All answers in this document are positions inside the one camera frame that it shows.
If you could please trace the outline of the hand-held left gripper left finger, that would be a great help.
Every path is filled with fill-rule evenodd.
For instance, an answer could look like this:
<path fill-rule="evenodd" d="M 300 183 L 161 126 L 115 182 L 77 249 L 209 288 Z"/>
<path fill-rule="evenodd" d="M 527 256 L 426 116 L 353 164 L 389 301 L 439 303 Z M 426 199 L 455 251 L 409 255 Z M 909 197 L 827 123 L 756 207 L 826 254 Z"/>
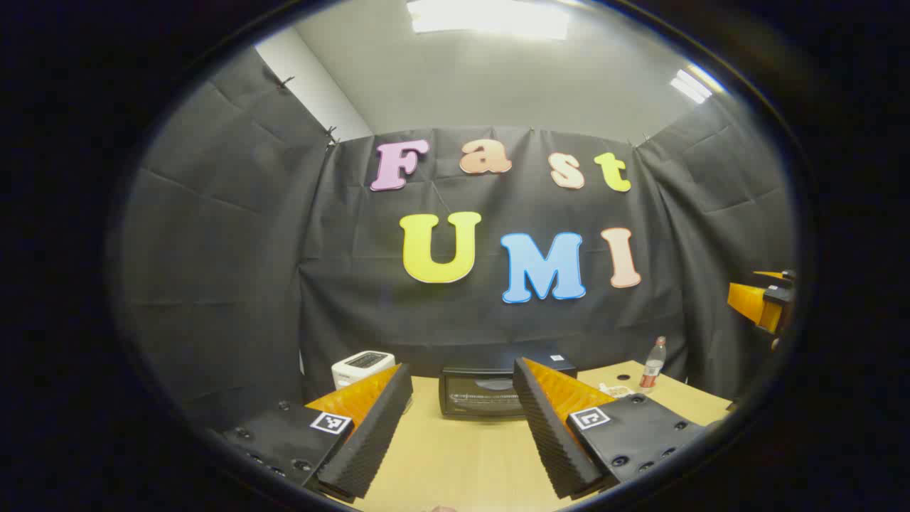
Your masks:
<path fill-rule="evenodd" d="M 398 363 L 305 405 L 245 412 L 215 433 L 270 479 L 354 502 L 377 476 L 412 393 L 410 367 Z"/>

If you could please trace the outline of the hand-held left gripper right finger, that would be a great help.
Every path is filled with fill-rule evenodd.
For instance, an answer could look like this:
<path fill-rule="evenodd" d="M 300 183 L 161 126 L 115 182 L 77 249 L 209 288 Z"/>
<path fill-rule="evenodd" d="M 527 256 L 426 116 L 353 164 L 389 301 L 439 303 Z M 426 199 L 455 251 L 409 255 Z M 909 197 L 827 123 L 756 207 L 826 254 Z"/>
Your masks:
<path fill-rule="evenodd" d="M 513 387 L 559 498 L 637 479 L 708 431 L 643 393 L 613 398 L 529 358 L 514 360 Z"/>

